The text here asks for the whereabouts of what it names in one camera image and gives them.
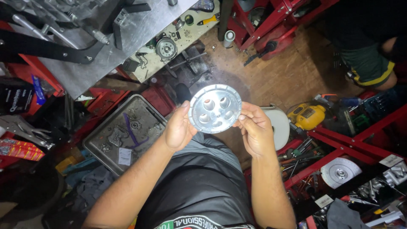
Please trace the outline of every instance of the purple strap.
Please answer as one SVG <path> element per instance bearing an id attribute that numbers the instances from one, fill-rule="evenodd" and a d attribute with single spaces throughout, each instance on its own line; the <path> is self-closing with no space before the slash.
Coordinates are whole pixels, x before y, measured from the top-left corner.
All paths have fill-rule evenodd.
<path id="1" fill-rule="evenodd" d="M 131 149 L 136 148 L 137 146 L 139 146 L 139 145 L 145 143 L 146 141 L 148 141 L 148 140 L 150 139 L 150 137 L 147 136 L 147 139 L 145 139 L 145 140 L 143 140 L 142 142 L 138 143 L 137 140 L 136 140 L 136 137 L 135 137 L 134 134 L 133 134 L 133 131 L 131 130 L 129 116 L 128 116 L 126 113 L 123 113 L 123 116 L 125 117 L 127 130 L 129 131 L 130 137 L 131 137 L 131 139 L 133 140 L 133 142 L 134 142 L 134 144 L 135 144 L 134 146 L 131 146 L 131 147 L 130 147 Z"/>

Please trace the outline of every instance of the white label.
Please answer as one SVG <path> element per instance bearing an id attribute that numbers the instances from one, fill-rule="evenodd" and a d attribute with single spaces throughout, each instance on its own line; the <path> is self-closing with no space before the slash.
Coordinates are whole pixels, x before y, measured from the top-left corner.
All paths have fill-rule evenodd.
<path id="1" fill-rule="evenodd" d="M 404 160 L 404 159 L 399 156 L 396 156 L 394 154 L 391 154 L 391 155 L 387 156 L 385 159 L 379 161 L 379 163 L 391 168 L 391 167 L 395 166 L 396 164 L 398 164 L 399 162 L 401 162 L 402 160 Z"/>
<path id="2" fill-rule="evenodd" d="M 333 199 L 331 197 L 329 197 L 328 195 L 324 195 L 323 197 L 317 199 L 315 201 L 315 203 L 320 207 L 323 208 L 325 206 L 327 206 L 328 204 L 332 203 Z"/>
<path id="3" fill-rule="evenodd" d="M 119 164 L 130 166 L 131 150 L 126 148 L 119 148 Z"/>

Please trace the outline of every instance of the green shorts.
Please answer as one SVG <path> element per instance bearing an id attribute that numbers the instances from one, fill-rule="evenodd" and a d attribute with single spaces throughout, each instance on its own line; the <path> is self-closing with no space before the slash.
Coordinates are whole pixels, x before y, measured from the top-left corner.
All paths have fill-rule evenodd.
<path id="1" fill-rule="evenodd" d="M 355 50 L 341 50 L 346 64 L 356 75 L 354 80 L 361 86 L 378 87 L 389 79 L 394 63 L 382 56 L 378 44 Z"/>

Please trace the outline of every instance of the forearm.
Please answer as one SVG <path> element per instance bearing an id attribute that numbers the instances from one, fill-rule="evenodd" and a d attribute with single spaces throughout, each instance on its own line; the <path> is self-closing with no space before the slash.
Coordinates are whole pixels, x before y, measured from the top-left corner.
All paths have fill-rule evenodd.
<path id="1" fill-rule="evenodd" d="M 103 193 L 83 227 L 127 228 L 143 207 L 173 153 L 161 136 Z"/>
<path id="2" fill-rule="evenodd" d="M 281 178 L 275 151 L 252 159 L 252 205 L 263 228 L 295 228 L 295 216 Z"/>

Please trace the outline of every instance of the yellow power tool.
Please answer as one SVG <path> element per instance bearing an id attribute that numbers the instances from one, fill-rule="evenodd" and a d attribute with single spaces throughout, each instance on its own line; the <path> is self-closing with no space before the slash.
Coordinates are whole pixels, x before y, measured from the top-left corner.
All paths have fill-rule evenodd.
<path id="1" fill-rule="evenodd" d="M 324 120 L 325 110 L 321 105 L 309 106 L 303 103 L 290 112 L 287 117 L 297 127 L 303 130 L 312 130 Z"/>
<path id="2" fill-rule="evenodd" d="M 220 18 L 221 18 L 221 14 L 216 13 L 211 18 L 208 18 L 208 19 L 205 19 L 205 20 L 202 20 L 202 21 L 198 22 L 197 25 L 204 25 L 204 24 L 209 23 L 209 22 L 219 21 Z"/>

